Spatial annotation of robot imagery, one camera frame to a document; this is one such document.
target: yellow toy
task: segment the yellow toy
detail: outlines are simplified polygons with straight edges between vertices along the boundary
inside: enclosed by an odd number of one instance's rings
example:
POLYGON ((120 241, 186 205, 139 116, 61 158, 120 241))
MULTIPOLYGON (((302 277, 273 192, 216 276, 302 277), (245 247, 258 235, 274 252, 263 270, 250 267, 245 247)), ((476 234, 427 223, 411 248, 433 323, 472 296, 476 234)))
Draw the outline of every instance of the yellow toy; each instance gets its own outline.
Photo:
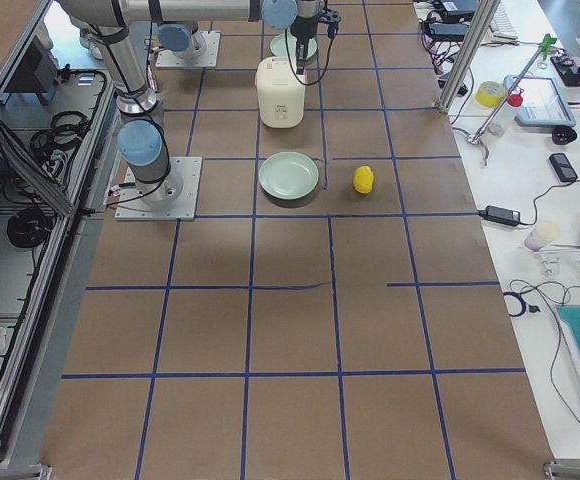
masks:
POLYGON ((370 167, 363 165, 354 171, 352 186, 357 192, 367 195, 372 191, 373 184, 374 172, 370 167))

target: beige cup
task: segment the beige cup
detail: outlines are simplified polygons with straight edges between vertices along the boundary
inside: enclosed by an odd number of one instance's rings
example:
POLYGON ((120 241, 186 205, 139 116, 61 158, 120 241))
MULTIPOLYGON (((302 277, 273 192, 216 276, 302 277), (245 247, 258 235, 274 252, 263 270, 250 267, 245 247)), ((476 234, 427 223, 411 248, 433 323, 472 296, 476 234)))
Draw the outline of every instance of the beige cup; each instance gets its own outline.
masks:
POLYGON ((561 230, 559 230, 559 226, 556 223, 543 220, 534 226, 523 244, 533 252, 536 252, 550 242, 554 242, 560 235, 561 230))

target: round plate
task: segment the round plate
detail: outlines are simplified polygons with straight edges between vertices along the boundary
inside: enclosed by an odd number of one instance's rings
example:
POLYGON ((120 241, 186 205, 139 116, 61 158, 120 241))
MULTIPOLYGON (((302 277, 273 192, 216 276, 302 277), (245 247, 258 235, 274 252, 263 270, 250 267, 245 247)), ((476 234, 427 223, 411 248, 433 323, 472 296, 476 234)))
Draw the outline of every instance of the round plate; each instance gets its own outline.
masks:
MULTIPOLYGON (((270 42, 270 51, 275 57, 288 57, 288 52, 286 52, 286 41, 284 40, 284 33, 281 35, 277 35, 272 39, 270 42)), ((288 32, 288 50, 290 50, 290 54, 294 53, 295 49, 297 48, 297 39, 288 32)), ((314 39, 310 39, 308 42, 308 58, 310 60, 314 57, 314 54, 317 53, 317 42, 314 39)))
POLYGON ((318 182, 317 166, 310 157, 302 153, 275 153, 259 167, 261 188, 281 200, 305 197, 314 190, 318 182))

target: white mounting plate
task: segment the white mounting plate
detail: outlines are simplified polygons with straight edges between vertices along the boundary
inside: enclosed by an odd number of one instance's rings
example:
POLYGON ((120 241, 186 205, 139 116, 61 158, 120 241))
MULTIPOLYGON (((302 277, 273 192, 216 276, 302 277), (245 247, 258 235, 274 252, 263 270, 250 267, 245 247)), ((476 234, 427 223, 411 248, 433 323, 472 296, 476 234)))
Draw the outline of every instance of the white mounting plate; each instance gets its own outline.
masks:
MULTIPOLYGON (((173 201, 164 205, 162 209, 154 209, 143 202, 132 202, 117 205, 115 218, 117 220, 194 220, 197 208, 197 194, 201 178, 201 157, 171 157, 172 171, 181 176, 183 191, 173 201)), ((125 182, 134 182, 134 175, 128 168, 125 182)), ((119 201, 139 195, 134 188, 123 189, 119 201)))
POLYGON ((219 41, 221 40, 221 32, 206 32, 201 34, 206 39, 206 51, 203 55, 187 60, 177 57, 172 50, 162 50, 157 56, 157 68, 178 70, 186 68, 204 68, 216 67, 217 58, 219 57, 219 41))

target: white container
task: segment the white container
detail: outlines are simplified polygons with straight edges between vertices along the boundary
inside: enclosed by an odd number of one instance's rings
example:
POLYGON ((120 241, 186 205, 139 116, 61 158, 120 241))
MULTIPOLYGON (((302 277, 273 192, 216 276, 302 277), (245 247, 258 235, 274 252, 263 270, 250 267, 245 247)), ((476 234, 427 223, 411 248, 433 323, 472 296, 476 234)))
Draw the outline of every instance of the white container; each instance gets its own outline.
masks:
POLYGON ((544 220, 535 225, 523 244, 526 248, 537 252, 550 242, 554 242, 560 235, 561 230, 556 223, 544 220))
MULTIPOLYGON (((259 64, 255 85, 259 114, 272 128, 291 128, 303 119, 306 87, 295 78, 287 58, 269 57, 259 64)), ((299 75, 306 82, 305 75, 299 75)))
POLYGON ((520 93, 513 93, 508 97, 506 104, 501 107, 497 115, 492 119, 488 130, 495 137, 502 137, 508 127, 514 123, 519 108, 523 104, 523 97, 520 93))

